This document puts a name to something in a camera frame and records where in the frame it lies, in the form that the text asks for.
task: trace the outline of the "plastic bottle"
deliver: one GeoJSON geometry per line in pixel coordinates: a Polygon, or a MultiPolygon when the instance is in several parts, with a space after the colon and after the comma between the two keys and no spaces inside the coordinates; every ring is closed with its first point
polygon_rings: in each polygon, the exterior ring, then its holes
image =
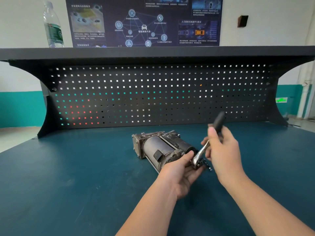
{"type": "Polygon", "coordinates": [[[53,10],[53,4],[50,1],[45,1],[44,5],[44,24],[48,45],[50,48],[65,47],[63,44],[60,22],[53,10]]]}

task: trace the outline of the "yellow car image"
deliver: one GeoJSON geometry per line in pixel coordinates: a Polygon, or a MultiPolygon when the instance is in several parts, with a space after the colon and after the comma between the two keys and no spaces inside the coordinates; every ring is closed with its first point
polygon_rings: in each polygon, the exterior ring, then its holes
{"type": "Polygon", "coordinates": [[[195,30],[195,35],[204,35],[204,30],[195,30]]]}

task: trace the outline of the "person's left hand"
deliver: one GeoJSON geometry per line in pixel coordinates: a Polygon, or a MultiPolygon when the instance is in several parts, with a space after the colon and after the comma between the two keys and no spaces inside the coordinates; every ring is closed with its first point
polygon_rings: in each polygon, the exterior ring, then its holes
{"type": "Polygon", "coordinates": [[[200,176],[205,166],[194,170],[190,164],[194,152],[190,151],[180,159],[165,164],[162,168],[158,180],[169,183],[177,193],[177,199],[181,199],[189,192],[190,186],[200,176]]]}

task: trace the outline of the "bottle cap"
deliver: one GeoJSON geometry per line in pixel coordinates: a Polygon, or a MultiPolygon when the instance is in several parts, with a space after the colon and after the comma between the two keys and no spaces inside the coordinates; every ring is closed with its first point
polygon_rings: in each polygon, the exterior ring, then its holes
{"type": "Polygon", "coordinates": [[[44,1],[44,5],[50,9],[53,9],[53,4],[50,1],[44,1]]]}

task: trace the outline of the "black perforated panel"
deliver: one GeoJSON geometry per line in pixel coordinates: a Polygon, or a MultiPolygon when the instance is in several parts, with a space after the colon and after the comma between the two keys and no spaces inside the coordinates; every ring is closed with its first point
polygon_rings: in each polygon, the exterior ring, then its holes
{"type": "Polygon", "coordinates": [[[267,120],[264,63],[59,66],[50,72],[61,128],[207,123],[222,110],[227,121],[267,120]]]}

